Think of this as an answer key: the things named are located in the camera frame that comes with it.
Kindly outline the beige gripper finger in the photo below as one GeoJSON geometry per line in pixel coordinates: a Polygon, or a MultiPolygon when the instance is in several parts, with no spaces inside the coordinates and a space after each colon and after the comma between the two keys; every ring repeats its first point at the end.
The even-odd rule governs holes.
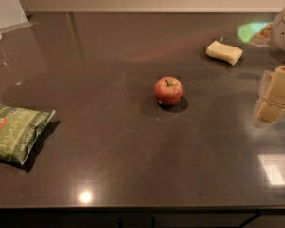
{"type": "Polygon", "coordinates": [[[285,64],[274,71],[265,70],[260,81],[254,108],[256,124],[273,124],[285,112],[285,64]]]}

